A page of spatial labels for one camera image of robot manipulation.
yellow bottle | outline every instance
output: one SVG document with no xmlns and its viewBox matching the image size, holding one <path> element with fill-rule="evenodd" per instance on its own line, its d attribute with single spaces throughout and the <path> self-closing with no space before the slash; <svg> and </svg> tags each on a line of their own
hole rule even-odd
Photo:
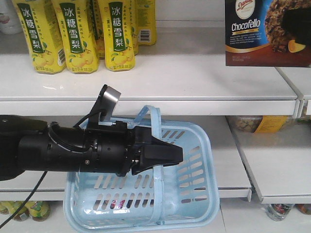
<svg viewBox="0 0 311 233">
<path fill-rule="evenodd" d="M 136 11 L 136 0 L 130 0 L 130 18 L 132 27 L 132 39 L 133 39 L 133 50 L 134 54 L 138 54 L 138 15 Z"/>
<path fill-rule="evenodd" d="M 9 214 L 13 214 L 22 204 L 21 201 L 1 201 L 0 202 L 2 206 L 5 206 Z M 15 221 L 24 221 L 28 218 L 29 216 L 29 211 L 25 206 L 13 217 Z"/>
<path fill-rule="evenodd" d="M 105 58 L 104 31 L 98 0 L 90 0 L 89 8 L 93 33 L 96 41 L 97 53 L 99 55 L 99 58 L 103 59 Z"/>
<path fill-rule="evenodd" d="M 63 43 L 51 0 L 12 0 L 38 73 L 55 74 L 65 67 Z"/>
<path fill-rule="evenodd" d="M 138 15 L 138 44 L 156 43 L 156 0 L 136 0 Z"/>
<path fill-rule="evenodd" d="M 25 207 L 28 209 L 31 218 L 38 222 L 46 220 L 51 211 L 47 201 L 28 201 Z"/>
<path fill-rule="evenodd" d="M 7 215 L 9 214 L 9 210 L 1 204 L 1 201 L 0 201 L 0 214 L 3 214 L 3 215 Z"/>
<path fill-rule="evenodd" d="M 67 68 L 76 74 L 98 69 L 89 0 L 52 0 L 63 39 Z"/>
<path fill-rule="evenodd" d="M 98 0 L 98 3 L 104 28 L 106 68 L 130 70 L 135 66 L 130 0 Z"/>
</svg>

white shelf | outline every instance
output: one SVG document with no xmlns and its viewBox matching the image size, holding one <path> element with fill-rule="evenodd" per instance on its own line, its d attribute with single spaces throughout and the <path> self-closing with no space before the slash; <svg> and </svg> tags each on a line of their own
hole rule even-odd
<svg viewBox="0 0 311 233">
<path fill-rule="evenodd" d="M 13 180 L 0 182 L 1 200 L 25 200 L 39 181 L 42 171 L 25 171 Z M 48 172 L 31 200 L 63 200 L 66 172 Z"/>
<path fill-rule="evenodd" d="M 251 202 L 240 199 L 221 199 L 221 210 L 207 226 L 193 229 L 148 231 L 142 233 L 309 233 L 311 220 L 294 207 L 282 222 L 271 220 L 265 213 L 264 205 L 256 197 Z M 0 215 L 0 222 L 8 215 Z M 30 218 L 24 222 L 10 221 L 1 230 L 11 232 L 77 233 L 65 219 L 62 202 L 51 203 L 51 215 L 43 222 Z"/>
<path fill-rule="evenodd" d="M 225 29 L 218 25 L 160 27 L 157 44 L 140 47 L 135 68 L 111 72 L 101 61 L 91 75 L 37 74 L 23 34 L 0 34 L 0 114 L 82 116 L 108 84 L 122 93 L 117 115 L 135 115 L 145 104 L 163 115 L 293 115 L 297 95 L 274 67 L 225 66 Z"/>
<path fill-rule="evenodd" d="M 224 116 L 173 116 L 164 118 L 191 121 L 200 125 L 207 132 L 211 141 L 221 198 L 249 197 L 251 184 Z M 53 117 L 43 119 L 55 120 Z M 73 120 L 71 117 L 59 119 L 59 123 L 66 126 L 73 125 L 75 121 L 76 119 Z M 13 180 L 0 182 L 2 200 L 24 200 L 41 174 L 40 171 L 26 171 Z M 66 177 L 67 173 L 65 172 L 48 172 L 32 200 L 63 200 Z"/>
<path fill-rule="evenodd" d="M 262 203 L 311 203 L 311 126 L 277 133 L 233 130 Z"/>
<path fill-rule="evenodd" d="M 281 222 L 271 220 L 254 195 L 251 202 L 225 199 L 220 202 L 227 233 L 309 233 L 311 218 L 294 207 Z"/>
<path fill-rule="evenodd" d="M 301 101 L 298 117 L 302 108 L 307 107 L 307 115 L 311 115 L 311 69 L 304 67 L 278 67 L 277 70 L 292 87 Z"/>
<path fill-rule="evenodd" d="M 157 0 L 157 20 L 224 21 L 225 2 L 212 0 Z"/>
<path fill-rule="evenodd" d="M 62 204 L 62 201 L 52 202 L 51 215 L 43 222 L 35 222 L 30 218 L 23 222 L 11 220 L 3 227 L 3 231 L 1 230 L 1 232 L 77 233 L 66 221 Z M 0 215 L 0 222 L 5 221 L 7 217 L 8 215 Z M 221 211 L 218 212 L 217 216 L 210 224 L 204 227 L 165 231 L 144 231 L 141 233 L 188 233 L 189 230 L 193 233 L 226 233 Z"/>
</svg>

light blue plastic basket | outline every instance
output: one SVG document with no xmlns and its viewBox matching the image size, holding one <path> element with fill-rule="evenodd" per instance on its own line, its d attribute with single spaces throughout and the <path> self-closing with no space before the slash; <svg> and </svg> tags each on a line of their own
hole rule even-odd
<svg viewBox="0 0 311 233">
<path fill-rule="evenodd" d="M 148 111 L 151 119 L 143 119 Z M 209 224 L 219 210 L 219 194 L 205 131 L 190 122 L 161 121 L 152 106 L 135 119 L 110 122 L 117 120 L 128 128 L 151 127 L 153 136 L 183 148 L 184 161 L 136 176 L 69 172 L 64 212 L 70 225 L 82 233 L 121 233 Z"/>
</svg>

bottle label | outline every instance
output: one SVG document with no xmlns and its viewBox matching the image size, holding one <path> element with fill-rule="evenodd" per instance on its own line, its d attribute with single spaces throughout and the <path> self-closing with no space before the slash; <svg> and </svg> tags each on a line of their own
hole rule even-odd
<svg viewBox="0 0 311 233">
<path fill-rule="evenodd" d="M 78 30 L 75 4 L 66 2 L 60 3 L 59 5 L 65 19 L 67 33 L 69 36 L 70 51 L 72 53 L 83 53 L 83 46 L 81 44 Z"/>
<path fill-rule="evenodd" d="M 26 207 L 34 217 L 44 217 L 50 211 L 50 206 L 45 201 L 29 201 Z"/>
<path fill-rule="evenodd" d="M 92 28 L 93 28 L 93 33 L 94 33 L 94 37 L 95 40 L 98 40 L 98 33 L 97 33 L 97 28 L 96 28 L 96 18 L 95 18 L 95 1 L 94 0 L 90 0 L 89 1 L 89 8 L 90 8 L 90 18 L 91 18 L 91 22 L 92 22 Z"/>
<path fill-rule="evenodd" d="M 275 211 L 282 215 L 288 214 L 290 210 L 292 209 L 293 205 L 286 205 L 286 204 L 272 204 L 272 207 Z"/>
<path fill-rule="evenodd" d="M 18 3 L 17 5 L 23 16 L 24 22 L 22 23 L 24 23 L 27 28 L 33 52 L 44 53 L 30 6 L 24 3 Z"/>
<path fill-rule="evenodd" d="M 126 50 L 123 31 L 123 3 L 122 2 L 110 2 L 110 17 L 113 34 L 113 50 L 124 51 Z"/>
</svg>

cookie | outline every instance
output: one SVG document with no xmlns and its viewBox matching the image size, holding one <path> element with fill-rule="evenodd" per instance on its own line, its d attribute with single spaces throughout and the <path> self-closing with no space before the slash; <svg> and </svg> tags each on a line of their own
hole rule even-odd
<svg viewBox="0 0 311 233">
<path fill-rule="evenodd" d="M 264 21 L 265 32 L 273 51 L 287 52 L 288 42 L 295 39 L 282 28 L 284 13 L 288 10 L 311 7 L 310 0 L 273 0 Z"/>
</svg>

